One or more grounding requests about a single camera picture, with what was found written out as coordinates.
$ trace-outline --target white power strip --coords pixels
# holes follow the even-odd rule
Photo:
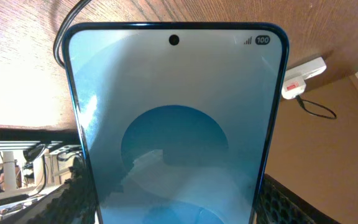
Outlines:
[[[303,65],[291,68],[285,72],[282,95],[285,99],[294,99],[306,89],[305,80],[321,74],[327,65],[323,58],[319,57]]]

